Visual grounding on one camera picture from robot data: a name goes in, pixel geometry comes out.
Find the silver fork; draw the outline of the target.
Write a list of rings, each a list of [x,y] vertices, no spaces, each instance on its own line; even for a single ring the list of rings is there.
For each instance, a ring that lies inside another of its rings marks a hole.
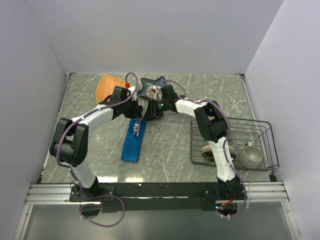
[[[133,126],[133,136],[138,136],[139,133],[140,133],[140,125],[141,125],[141,119],[138,118],[135,123],[134,123],[134,126]]]

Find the blue cloth napkin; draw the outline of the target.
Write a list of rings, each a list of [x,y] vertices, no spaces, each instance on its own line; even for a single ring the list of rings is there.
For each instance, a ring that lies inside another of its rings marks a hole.
[[[121,160],[124,162],[137,163],[139,161],[147,122],[143,119],[140,121],[137,135],[134,133],[136,121],[138,121],[137,118],[131,119],[128,125],[127,134],[121,153]]]

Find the silver spoon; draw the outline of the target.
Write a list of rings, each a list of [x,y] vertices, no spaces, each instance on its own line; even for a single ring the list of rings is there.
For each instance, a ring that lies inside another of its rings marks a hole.
[[[141,125],[141,119],[137,119],[137,120],[136,120],[136,123],[135,123],[135,129],[136,129],[135,134],[136,134],[136,136],[138,136],[138,135],[139,135],[139,132],[140,132],[140,125]]]

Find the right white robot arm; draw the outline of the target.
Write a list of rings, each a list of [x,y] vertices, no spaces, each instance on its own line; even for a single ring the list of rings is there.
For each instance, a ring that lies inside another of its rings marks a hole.
[[[165,111],[195,118],[198,130],[202,138],[208,142],[216,164],[218,183],[212,194],[226,200],[236,195],[241,182],[228,145],[230,122],[217,103],[178,96],[170,84],[165,87],[152,86],[150,92],[151,99],[144,119],[155,120],[162,117]]]

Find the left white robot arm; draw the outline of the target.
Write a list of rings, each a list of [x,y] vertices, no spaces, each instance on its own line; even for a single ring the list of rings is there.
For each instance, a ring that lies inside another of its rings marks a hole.
[[[86,161],[89,133],[121,115],[128,119],[141,117],[137,90],[137,86],[116,86],[113,93],[92,110],[71,119],[63,117],[57,122],[49,154],[70,172],[81,195],[88,201],[94,201],[99,195],[98,178]]]

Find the dark blue star dish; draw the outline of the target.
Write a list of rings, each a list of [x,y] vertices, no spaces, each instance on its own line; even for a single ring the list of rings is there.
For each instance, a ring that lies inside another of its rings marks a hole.
[[[156,89],[166,86],[165,77],[161,76],[157,79],[141,78],[141,88],[137,92],[137,96],[142,99],[155,99]]]

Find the orange woven basket tray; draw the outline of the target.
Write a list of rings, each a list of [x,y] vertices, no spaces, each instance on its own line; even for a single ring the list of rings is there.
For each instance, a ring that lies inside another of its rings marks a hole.
[[[99,81],[95,90],[95,99],[97,103],[105,100],[109,95],[112,95],[115,87],[126,87],[126,82],[118,77],[104,74]]]

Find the green plate in rack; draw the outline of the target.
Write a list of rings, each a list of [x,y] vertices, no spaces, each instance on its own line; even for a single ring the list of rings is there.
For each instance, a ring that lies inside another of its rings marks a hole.
[[[228,142],[229,142],[229,143],[233,143],[233,142],[234,142],[234,138],[233,138],[232,135],[228,138]]]

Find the grey ribbed mug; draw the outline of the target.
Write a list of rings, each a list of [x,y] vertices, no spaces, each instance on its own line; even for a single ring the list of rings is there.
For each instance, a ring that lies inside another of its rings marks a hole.
[[[251,141],[248,141],[240,152],[238,159],[243,167],[256,169],[263,160],[263,153],[256,146],[253,146]]]

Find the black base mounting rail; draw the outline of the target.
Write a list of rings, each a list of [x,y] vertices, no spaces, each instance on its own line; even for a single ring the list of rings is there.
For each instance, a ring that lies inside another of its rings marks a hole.
[[[86,198],[71,188],[72,203],[99,204],[102,213],[118,211],[193,210],[215,211],[217,201],[244,200],[241,185],[218,182],[100,183],[97,197]]]

